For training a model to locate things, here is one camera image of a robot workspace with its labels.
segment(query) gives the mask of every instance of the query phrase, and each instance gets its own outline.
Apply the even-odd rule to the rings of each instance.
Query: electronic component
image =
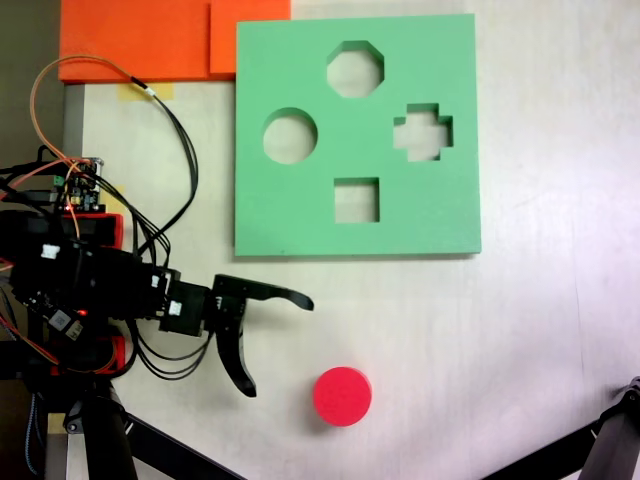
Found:
[[[56,175],[53,177],[53,193],[56,199],[62,198],[62,201],[56,200],[56,206],[59,210],[68,210],[73,208],[76,213],[104,213],[105,206],[100,204],[100,185],[95,181],[93,175],[100,175],[104,164],[101,158],[88,157],[86,163],[78,163],[77,171],[74,169],[69,173],[69,179],[65,181],[65,177]],[[64,201],[63,196],[69,197],[71,207]]]

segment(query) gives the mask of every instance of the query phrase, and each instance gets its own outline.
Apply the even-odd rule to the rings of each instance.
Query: green foam board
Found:
[[[363,47],[384,80],[364,98],[327,81],[341,50]],[[481,250],[472,15],[238,25],[238,256],[477,253]],[[393,127],[412,109],[450,122],[452,145],[410,162]],[[317,144],[281,164],[264,151],[269,122],[302,112]],[[334,188],[375,179],[377,221],[336,223]]]

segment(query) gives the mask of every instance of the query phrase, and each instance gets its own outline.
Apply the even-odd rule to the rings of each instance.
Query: black metal bar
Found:
[[[128,429],[133,456],[175,480],[246,480],[131,414]]]
[[[484,480],[535,479],[555,480],[565,478],[580,470],[595,442],[594,433],[598,421],[582,427],[531,455],[504,467]]]
[[[118,407],[101,397],[84,401],[82,429],[91,480],[138,480]]]
[[[633,472],[640,454],[640,432],[626,411],[608,418],[587,458],[579,480],[626,480]]]

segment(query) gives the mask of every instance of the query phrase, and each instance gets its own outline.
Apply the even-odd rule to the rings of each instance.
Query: black cable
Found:
[[[160,358],[161,360],[167,360],[169,362],[179,362],[181,360],[187,360],[188,358],[191,357],[195,357],[198,353],[200,353],[202,350],[204,350],[207,347],[207,342],[203,343],[202,345],[200,345],[200,347],[198,347],[196,350],[194,350],[193,352],[187,354],[187,355],[183,355],[181,357],[167,357],[165,355],[161,355],[158,352],[156,352],[153,348],[151,348],[149,346],[149,344],[144,340],[144,338],[142,338],[142,335],[140,334],[140,332],[138,332],[138,339],[140,340],[140,343],[142,343],[142,345],[144,346],[144,348],[146,348],[147,350],[149,350],[149,352]]]
[[[38,443],[40,444],[40,446],[42,448],[47,448],[46,439],[44,435],[42,435],[42,428],[40,427],[40,407],[38,406],[40,400],[38,396],[35,396],[35,402],[34,424],[36,427],[36,436],[38,437]]]
[[[135,77],[131,77],[131,81],[143,89],[148,88],[144,82],[140,81]],[[155,241],[160,235],[164,234],[173,225],[175,225],[178,222],[178,220],[180,220],[180,218],[182,218],[182,216],[185,214],[185,212],[191,206],[191,204],[193,203],[193,200],[195,199],[196,192],[198,190],[198,183],[199,183],[198,156],[196,154],[195,147],[193,146],[193,142],[189,137],[189,134],[180,123],[180,120],[178,120],[178,118],[173,114],[171,109],[167,107],[164,104],[164,102],[160,100],[157,96],[154,95],[153,98],[154,100],[156,100],[156,102],[158,102],[158,105],[160,105],[160,107],[167,114],[167,116],[169,117],[169,120],[171,120],[171,123],[173,124],[176,130],[176,133],[178,134],[178,138],[182,143],[182,148],[184,149],[185,156],[187,158],[187,163],[189,165],[191,191],[189,193],[189,198],[187,199],[186,203],[182,206],[182,208],[180,208],[180,210],[178,210],[178,212],[173,217],[171,217],[171,219],[162,228],[160,228],[160,230],[157,233],[155,233],[150,240],[146,241],[142,245],[142,247],[140,248],[140,253],[144,253],[148,248],[150,248],[151,242]],[[165,266],[167,264],[168,264],[168,258],[165,260]]]
[[[145,241],[149,242],[151,238],[159,231],[158,227],[156,227],[151,221],[142,215],[140,211],[135,208],[131,203],[122,195],[113,185],[111,185],[107,180],[100,177],[99,175],[93,172],[84,172],[87,176],[94,179],[100,187],[115,198],[118,202],[120,202],[124,207],[129,210],[132,218],[132,223],[135,227],[140,228],[143,236],[145,237]],[[157,235],[157,238],[150,243],[150,255],[152,263],[156,264],[156,252],[155,252],[155,242],[158,242],[160,246],[165,250],[166,259],[165,263],[168,262],[169,255],[171,254],[171,243],[169,239],[164,234]],[[134,250],[134,253],[137,255],[141,255],[141,249]]]
[[[198,355],[198,358],[191,365],[177,371],[167,371],[167,370],[162,370],[156,365],[154,365],[153,362],[149,359],[149,357],[147,357],[145,352],[142,350],[142,345],[139,342],[140,332],[138,331],[138,326],[135,324],[135,322],[132,322],[132,324],[130,325],[130,328],[131,328],[131,334],[132,334],[131,338],[134,341],[134,348],[136,348],[138,351],[138,357],[140,358],[140,361],[143,363],[145,367],[147,367],[147,369],[153,375],[155,375],[156,377],[162,380],[167,380],[167,381],[183,380],[187,378],[189,375],[193,374],[193,372],[195,372],[197,368],[200,366],[200,364],[202,363],[202,360],[204,359],[207,353],[209,345],[211,344],[211,339],[213,338],[213,333],[212,332],[209,333],[209,337],[207,338],[207,341],[203,345],[204,348],[200,352],[200,355]],[[180,376],[168,377],[166,375],[180,375]]]
[[[53,215],[51,214],[51,212],[48,212],[47,210],[42,208],[40,205],[29,200],[29,198],[26,195],[23,195],[17,190],[14,190],[13,188],[11,188],[9,186],[9,182],[3,178],[0,178],[0,190],[4,190],[5,192],[7,192],[6,198],[8,198],[9,201],[33,208],[38,213],[41,213],[42,215],[47,217],[49,221],[53,219]]]
[[[18,328],[18,322],[16,321],[16,314],[13,311],[11,302],[9,302],[9,297],[7,296],[7,293],[4,291],[2,287],[0,287],[0,294],[2,294],[2,301],[4,302],[4,308],[7,311],[7,316],[9,317],[9,321],[13,324],[14,327]]]
[[[175,382],[178,380],[184,380],[185,378],[187,378],[188,376],[192,375],[200,366],[200,364],[202,363],[202,360],[204,359],[204,355],[206,354],[206,349],[202,351],[202,353],[200,354],[200,356],[198,357],[198,359],[191,364],[189,367],[180,370],[178,372],[166,372],[165,370],[160,370],[158,367],[156,367],[147,357],[146,355],[144,355],[144,353],[142,353],[141,351],[138,352],[138,354],[140,355],[140,360],[142,361],[142,363],[144,364],[145,367],[147,367],[147,369],[156,377],[158,377],[161,380],[166,380],[168,382]],[[162,373],[166,373],[166,374],[177,374],[177,373],[182,373],[182,371],[185,371],[186,373],[184,373],[183,375],[179,376],[179,377],[166,377],[164,375],[162,375]]]

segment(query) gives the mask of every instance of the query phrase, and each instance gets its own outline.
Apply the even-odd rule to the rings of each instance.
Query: orange foam block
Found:
[[[290,18],[290,0],[62,0],[60,55],[100,55],[146,82],[228,80],[236,23]],[[59,77],[126,81],[90,61],[63,64]]]
[[[236,76],[238,22],[290,18],[290,0],[211,0],[211,79],[233,80]]]

